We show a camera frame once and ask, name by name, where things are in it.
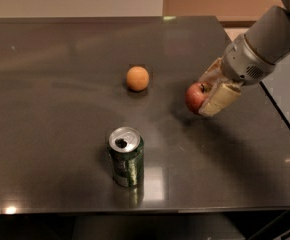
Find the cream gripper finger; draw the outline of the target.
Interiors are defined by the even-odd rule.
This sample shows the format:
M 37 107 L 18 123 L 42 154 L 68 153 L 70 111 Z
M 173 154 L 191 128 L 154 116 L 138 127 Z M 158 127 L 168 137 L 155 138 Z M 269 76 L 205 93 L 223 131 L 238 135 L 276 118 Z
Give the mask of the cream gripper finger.
M 241 87 L 236 83 L 218 81 L 211 85 L 202 82 L 201 89 L 206 98 L 198 113 L 205 117 L 212 117 L 218 114 L 241 96 Z
M 224 80 L 221 62 L 222 59 L 217 58 L 199 78 L 199 82 L 207 83 L 211 86 L 220 84 Z

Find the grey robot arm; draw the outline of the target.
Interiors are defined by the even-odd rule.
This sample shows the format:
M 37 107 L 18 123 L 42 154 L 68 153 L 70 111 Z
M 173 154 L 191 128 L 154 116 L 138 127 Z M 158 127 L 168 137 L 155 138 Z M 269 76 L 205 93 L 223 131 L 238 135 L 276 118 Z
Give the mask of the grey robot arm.
M 199 78 L 207 98 L 197 113 L 212 117 L 241 96 L 241 88 L 259 83 L 290 54 L 290 0 L 271 7 L 230 43 Z

